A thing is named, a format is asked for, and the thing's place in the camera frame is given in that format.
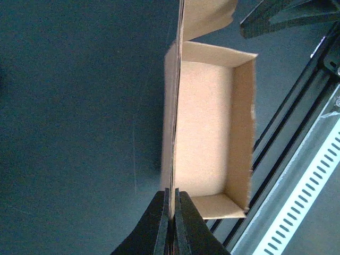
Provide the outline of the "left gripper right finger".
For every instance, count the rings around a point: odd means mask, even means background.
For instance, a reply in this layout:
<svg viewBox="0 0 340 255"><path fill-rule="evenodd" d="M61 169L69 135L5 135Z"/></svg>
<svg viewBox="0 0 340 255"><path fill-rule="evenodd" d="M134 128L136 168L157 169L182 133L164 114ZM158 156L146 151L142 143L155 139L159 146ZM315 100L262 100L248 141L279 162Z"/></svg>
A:
<svg viewBox="0 0 340 255"><path fill-rule="evenodd" d="M229 252L213 236L189 194L175 190L172 254L224 254Z"/></svg>

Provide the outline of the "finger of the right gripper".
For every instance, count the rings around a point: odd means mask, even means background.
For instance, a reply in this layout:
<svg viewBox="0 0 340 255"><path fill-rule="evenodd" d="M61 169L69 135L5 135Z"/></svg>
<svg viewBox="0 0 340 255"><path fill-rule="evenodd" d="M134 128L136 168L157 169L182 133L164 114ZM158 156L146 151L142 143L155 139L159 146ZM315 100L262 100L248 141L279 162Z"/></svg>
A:
<svg viewBox="0 0 340 255"><path fill-rule="evenodd" d="M240 23L244 38L339 21L339 1L261 1Z"/></svg>

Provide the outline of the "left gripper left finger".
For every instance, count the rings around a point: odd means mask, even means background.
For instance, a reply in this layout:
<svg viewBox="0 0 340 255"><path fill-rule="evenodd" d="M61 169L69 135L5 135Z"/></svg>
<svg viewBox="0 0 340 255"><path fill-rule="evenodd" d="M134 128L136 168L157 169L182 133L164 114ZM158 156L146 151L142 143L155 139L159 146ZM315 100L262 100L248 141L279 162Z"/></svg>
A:
<svg viewBox="0 0 340 255"><path fill-rule="evenodd" d="M134 230L112 254L166 254L168 250L169 189L158 191Z"/></svg>

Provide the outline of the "cardboard box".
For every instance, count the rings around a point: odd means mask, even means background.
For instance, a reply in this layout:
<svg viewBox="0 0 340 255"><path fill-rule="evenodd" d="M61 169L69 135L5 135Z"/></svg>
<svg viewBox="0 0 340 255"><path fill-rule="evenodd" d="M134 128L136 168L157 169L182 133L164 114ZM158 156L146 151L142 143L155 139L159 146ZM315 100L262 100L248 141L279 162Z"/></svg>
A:
<svg viewBox="0 0 340 255"><path fill-rule="evenodd" d="M236 1L180 1L164 58L161 186L203 219L243 218L250 196L257 55L196 42L232 23Z"/></svg>

